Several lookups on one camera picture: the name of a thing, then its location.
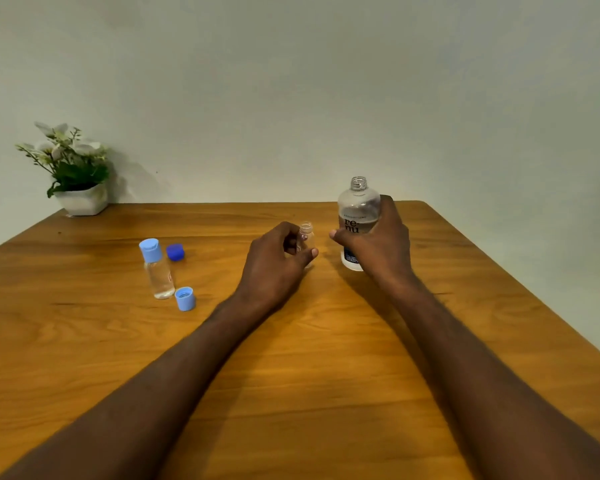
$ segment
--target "wooden table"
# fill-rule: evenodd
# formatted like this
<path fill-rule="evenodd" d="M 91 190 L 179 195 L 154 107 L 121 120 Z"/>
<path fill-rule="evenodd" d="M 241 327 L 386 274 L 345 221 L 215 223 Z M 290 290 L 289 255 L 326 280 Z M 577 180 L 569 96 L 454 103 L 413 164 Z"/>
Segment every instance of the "wooden table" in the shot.
<path fill-rule="evenodd" d="M 398 206 L 423 281 L 600 439 L 600 352 L 428 205 Z M 195 329 L 236 286 L 250 241 L 284 219 L 313 222 L 320 256 L 218 374 L 162 478 L 471 478 L 413 339 L 366 275 L 340 263 L 334 203 L 58 212 L 1 245 L 0 470 Z M 197 309 L 152 297 L 137 246 L 147 237 L 183 243 L 173 271 Z"/>

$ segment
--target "clear plastic bottle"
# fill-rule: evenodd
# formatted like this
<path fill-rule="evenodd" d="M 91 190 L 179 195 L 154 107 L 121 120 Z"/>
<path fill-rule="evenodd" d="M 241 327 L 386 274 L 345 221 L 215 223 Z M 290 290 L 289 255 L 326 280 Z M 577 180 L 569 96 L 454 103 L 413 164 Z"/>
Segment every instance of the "clear plastic bottle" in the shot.
<path fill-rule="evenodd" d="M 315 245 L 315 234 L 313 233 L 313 225 L 311 222 L 303 222 L 300 224 L 300 233 L 296 242 L 296 251 L 300 252 L 305 249 L 312 249 Z M 309 269 L 313 265 L 313 261 L 307 264 L 304 268 Z"/>
<path fill-rule="evenodd" d="M 144 257 L 144 268 L 149 275 L 153 296 L 158 299 L 170 297 L 176 288 L 171 278 L 169 261 L 162 255 L 160 242 L 157 239 L 145 239 L 140 243 Z"/>
<path fill-rule="evenodd" d="M 351 187 L 338 197 L 340 227 L 355 233 L 369 232 L 380 217 L 380 194 L 367 186 L 365 177 L 353 177 Z M 362 266 L 351 250 L 344 248 L 340 254 L 344 266 L 362 271 Z"/>

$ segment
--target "hand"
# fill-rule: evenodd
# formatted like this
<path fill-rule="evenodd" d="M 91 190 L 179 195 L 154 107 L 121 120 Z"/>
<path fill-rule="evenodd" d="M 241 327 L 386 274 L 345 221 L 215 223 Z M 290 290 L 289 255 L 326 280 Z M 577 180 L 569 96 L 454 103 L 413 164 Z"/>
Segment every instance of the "hand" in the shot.
<path fill-rule="evenodd" d="M 297 225 L 280 222 L 251 243 L 242 278 L 235 291 L 243 303 L 267 314 L 284 304 L 296 290 L 304 276 L 304 267 L 318 256 L 316 248 L 296 253 L 299 232 Z M 285 252 L 293 257 L 285 257 Z"/>
<path fill-rule="evenodd" d="M 369 233 L 355 234 L 341 228 L 332 230 L 329 236 L 352 250 L 362 269 L 389 295 L 405 283 L 416 281 L 411 268 L 409 229 L 389 195 L 381 196 L 380 218 Z"/>

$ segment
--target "white pot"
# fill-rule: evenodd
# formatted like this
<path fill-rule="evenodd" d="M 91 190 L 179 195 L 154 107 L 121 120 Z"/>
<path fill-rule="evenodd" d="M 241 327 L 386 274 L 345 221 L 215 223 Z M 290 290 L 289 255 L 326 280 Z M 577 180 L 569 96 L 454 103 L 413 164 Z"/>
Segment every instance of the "white pot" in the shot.
<path fill-rule="evenodd" d="M 56 192 L 54 195 L 70 216 L 95 216 L 109 204 L 104 183 L 88 190 Z"/>

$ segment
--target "potted plant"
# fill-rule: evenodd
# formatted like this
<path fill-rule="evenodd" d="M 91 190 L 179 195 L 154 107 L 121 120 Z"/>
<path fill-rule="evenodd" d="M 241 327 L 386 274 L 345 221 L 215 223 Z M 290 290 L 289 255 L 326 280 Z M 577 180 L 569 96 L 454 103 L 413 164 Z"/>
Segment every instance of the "potted plant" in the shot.
<path fill-rule="evenodd" d="M 80 129 L 69 129 L 66 123 L 35 125 L 47 139 L 35 146 L 17 144 L 16 148 L 51 174 L 47 197 L 55 195 L 71 216 L 99 214 L 109 203 L 104 185 L 109 177 L 106 147 L 82 138 Z"/>

